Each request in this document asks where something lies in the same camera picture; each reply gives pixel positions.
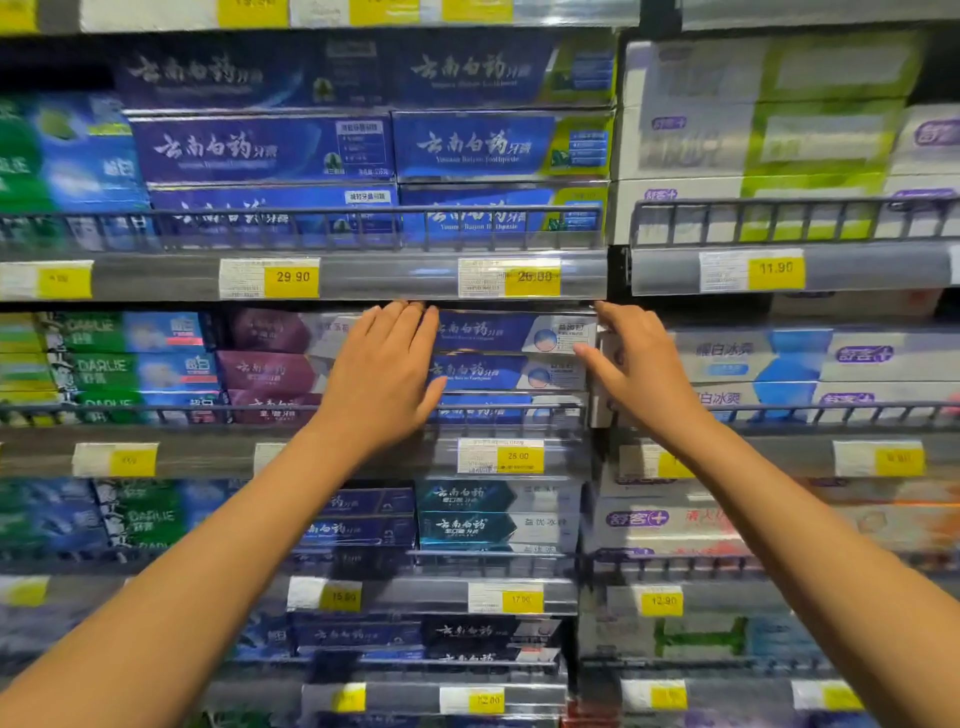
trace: toothpaste box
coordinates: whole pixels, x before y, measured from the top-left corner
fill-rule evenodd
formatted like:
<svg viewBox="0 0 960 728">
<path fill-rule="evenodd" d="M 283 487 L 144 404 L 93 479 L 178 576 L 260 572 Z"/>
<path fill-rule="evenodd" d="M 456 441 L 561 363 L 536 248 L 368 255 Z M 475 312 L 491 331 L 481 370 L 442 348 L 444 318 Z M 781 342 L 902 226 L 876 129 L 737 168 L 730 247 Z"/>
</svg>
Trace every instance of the toothpaste box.
<svg viewBox="0 0 960 728">
<path fill-rule="evenodd" d="M 221 33 L 128 36 L 113 80 L 127 109 L 312 109 L 367 107 L 388 98 L 371 35 Z"/>
<path fill-rule="evenodd" d="M 485 353 L 434 354 L 429 379 L 446 376 L 447 391 L 458 389 L 570 389 L 587 386 L 578 359 L 545 355 Z"/>
<path fill-rule="evenodd" d="M 400 201 L 411 206 L 568 206 L 569 212 L 417 212 L 403 215 L 410 242 L 525 240 L 532 247 L 588 247 L 604 230 L 608 182 L 512 184 L 404 184 Z"/>
<path fill-rule="evenodd" d="M 613 112 L 395 111 L 401 182 L 610 177 Z"/>
<path fill-rule="evenodd" d="M 418 109 L 601 107 L 613 101 L 607 29 L 412 30 L 390 54 L 394 103 Z"/>
<path fill-rule="evenodd" d="M 212 353 L 85 353 L 47 355 L 59 387 L 83 392 L 209 392 L 219 389 Z"/>
<path fill-rule="evenodd" d="M 46 354 L 0 353 L 0 392 L 49 392 L 56 388 Z"/>
<path fill-rule="evenodd" d="M 179 210 L 164 217 L 169 232 L 181 245 L 203 248 L 263 248 L 267 236 L 273 247 L 393 245 L 399 216 L 390 212 L 307 214 L 297 209 L 318 207 L 393 207 L 396 185 L 367 182 L 288 186 L 175 187 L 151 190 L 158 210 Z M 258 212 L 258 209 L 284 212 Z M 236 214 L 188 214 L 183 210 L 236 210 Z"/>
<path fill-rule="evenodd" d="M 41 311 L 46 346 L 68 352 L 164 353 L 213 349 L 209 319 L 167 311 Z"/>
<path fill-rule="evenodd" d="M 621 103 L 898 98 L 913 90 L 923 50 L 913 31 L 635 40 Z"/>
<path fill-rule="evenodd" d="M 960 380 L 960 329 L 837 329 L 822 381 Z"/>
<path fill-rule="evenodd" d="M 553 546 L 560 553 L 573 553 L 577 546 L 580 515 L 547 513 L 456 513 L 420 511 L 420 544 L 482 544 Z"/>
<path fill-rule="evenodd" d="M 903 99 L 623 110 L 617 180 L 884 174 Z"/>
<path fill-rule="evenodd" d="M 572 514 L 580 512 L 583 483 L 566 477 L 451 478 L 421 480 L 416 487 L 421 511 Z"/>
<path fill-rule="evenodd" d="M 139 116 L 131 128 L 149 184 L 394 178 L 385 114 Z"/>
</svg>

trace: store shelf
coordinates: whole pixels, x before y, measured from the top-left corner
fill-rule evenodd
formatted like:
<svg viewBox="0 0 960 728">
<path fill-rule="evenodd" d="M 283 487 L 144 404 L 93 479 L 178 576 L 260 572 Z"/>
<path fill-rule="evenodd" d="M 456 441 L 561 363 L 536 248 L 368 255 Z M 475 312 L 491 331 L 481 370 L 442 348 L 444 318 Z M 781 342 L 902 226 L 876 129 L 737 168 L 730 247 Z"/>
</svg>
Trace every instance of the store shelf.
<svg viewBox="0 0 960 728">
<path fill-rule="evenodd" d="M 617 242 L 630 244 L 635 296 L 943 288 L 955 283 L 960 255 L 957 202 L 641 202 Z M 748 276 L 748 261 L 759 257 L 801 258 L 804 272 Z"/>
</svg>

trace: blue toothpaste box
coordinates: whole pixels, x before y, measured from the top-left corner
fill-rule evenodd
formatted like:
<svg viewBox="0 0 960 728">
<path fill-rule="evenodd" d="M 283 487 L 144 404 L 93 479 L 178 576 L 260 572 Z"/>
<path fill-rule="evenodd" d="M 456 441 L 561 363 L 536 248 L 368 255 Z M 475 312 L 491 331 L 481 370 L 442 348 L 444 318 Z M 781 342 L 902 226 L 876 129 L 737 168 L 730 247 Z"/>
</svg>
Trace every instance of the blue toothpaste box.
<svg viewBox="0 0 960 728">
<path fill-rule="evenodd" d="M 612 111 L 395 111 L 393 117 L 401 182 L 610 178 Z"/>
<path fill-rule="evenodd" d="M 420 511 L 420 544 L 434 548 L 450 543 L 501 546 L 513 543 L 552 546 L 572 553 L 577 546 L 580 515 L 548 513 L 456 513 Z"/>
<path fill-rule="evenodd" d="M 492 235 L 523 238 L 536 232 L 563 233 L 557 239 L 589 244 L 604 229 L 608 182 L 512 184 L 404 184 L 400 201 L 412 206 L 568 206 L 569 212 L 453 212 L 441 210 L 403 215 L 403 238 L 409 242 L 470 240 L 488 243 Z"/>
<path fill-rule="evenodd" d="M 430 479 L 417 483 L 421 511 L 579 513 L 583 482 L 565 477 L 514 480 Z"/>
<path fill-rule="evenodd" d="M 289 109 L 388 101 L 370 35 L 285 31 L 125 38 L 113 79 L 127 109 Z"/>
<path fill-rule="evenodd" d="M 419 109 L 609 106 L 616 33 L 413 30 L 390 48 L 394 103 Z"/>
<path fill-rule="evenodd" d="M 150 198 L 157 210 L 178 210 L 164 217 L 167 231 L 179 238 L 199 238 L 197 245 L 212 248 L 263 248 L 303 245 L 393 245 L 401 216 L 363 212 L 307 214 L 259 212 L 261 209 L 315 209 L 318 207 L 393 207 L 398 204 L 396 185 L 309 184 L 290 186 L 221 186 L 154 189 Z M 204 214 L 204 210 L 236 210 L 230 214 Z"/>
<path fill-rule="evenodd" d="M 485 353 L 435 354 L 428 377 L 446 376 L 446 390 L 582 390 L 587 372 L 578 359 L 559 356 L 509 356 Z"/>
<path fill-rule="evenodd" d="M 386 114 L 137 116 L 131 128 L 148 184 L 394 178 Z"/>
</svg>

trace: white toothpaste box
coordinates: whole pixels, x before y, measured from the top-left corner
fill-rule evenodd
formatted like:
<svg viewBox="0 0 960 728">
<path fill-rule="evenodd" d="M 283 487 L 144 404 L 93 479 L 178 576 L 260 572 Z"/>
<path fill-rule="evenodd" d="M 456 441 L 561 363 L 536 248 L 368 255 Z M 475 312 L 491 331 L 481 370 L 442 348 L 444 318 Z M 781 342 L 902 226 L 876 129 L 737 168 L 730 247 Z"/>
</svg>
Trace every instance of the white toothpaste box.
<svg viewBox="0 0 960 728">
<path fill-rule="evenodd" d="M 890 174 L 951 175 L 957 172 L 960 172 L 960 104 L 909 107 L 890 158 Z"/>
<path fill-rule="evenodd" d="M 836 329 L 820 379 L 960 382 L 960 329 Z"/>
<path fill-rule="evenodd" d="M 923 36 L 912 31 L 635 40 L 626 49 L 621 103 L 907 96 L 923 48 Z"/>
</svg>

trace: price tag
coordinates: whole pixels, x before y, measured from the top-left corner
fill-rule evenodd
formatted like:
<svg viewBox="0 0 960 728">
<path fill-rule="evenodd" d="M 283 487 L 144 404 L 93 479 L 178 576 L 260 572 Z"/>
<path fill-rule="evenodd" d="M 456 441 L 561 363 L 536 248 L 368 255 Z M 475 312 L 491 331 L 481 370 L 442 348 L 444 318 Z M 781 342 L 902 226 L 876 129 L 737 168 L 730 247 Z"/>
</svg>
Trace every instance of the price tag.
<svg viewBox="0 0 960 728">
<path fill-rule="evenodd" d="M 74 477 L 156 477 L 160 443 L 77 443 Z"/>
<path fill-rule="evenodd" d="M 225 30 L 288 28 L 288 0 L 217 0 L 217 18 Z"/>
<path fill-rule="evenodd" d="M 461 258 L 457 269 L 462 299 L 559 298 L 558 257 Z"/>
<path fill-rule="evenodd" d="M 461 437 L 457 441 L 457 473 L 542 474 L 542 440 L 500 440 Z"/>
<path fill-rule="evenodd" d="M 302 300 L 320 297 L 320 259 L 223 258 L 220 298 Z"/>
<path fill-rule="evenodd" d="M 481 615 L 543 614 L 543 584 L 538 581 L 471 581 L 467 611 Z"/>
<path fill-rule="evenodd" d="M 700 292 L 804 290 L 802 248 L 701 251 Z"/>
<path fill-rule="evenodd" d="M 0 0 L 0 36 L 39 33 L 36 0 Z"/>
<path fill-rule="evenodd" d="M 93 298 L 92 279 L 92 260 L 0 263 L 0 298 L 10 301 L 89 300 Z"/>
<path fill-rule="evenodd" d="M 513 0 L 442 0 L 444 23 L 512 23 Z"/>
<path fill-rule="evenodd" d="M 0 604 L 40 607 L 47 600 L 49 576 L 0 576 Z"/>
<path fill-rule="evenodd" d="M 834 440 L 837 477 L 924 477 L 926 454 L 920 440 Z"/>
<path fill-rule="evenodd" d="M 506 710 L 503 688 L 460 688 L 440 686 L 440 713 L 443 716 L 498 716 Z"/>
<path fill-rule="evenodd" d="M 417 25 L 420 0 L 350 0 L 350 25 Z"/>
</svg>

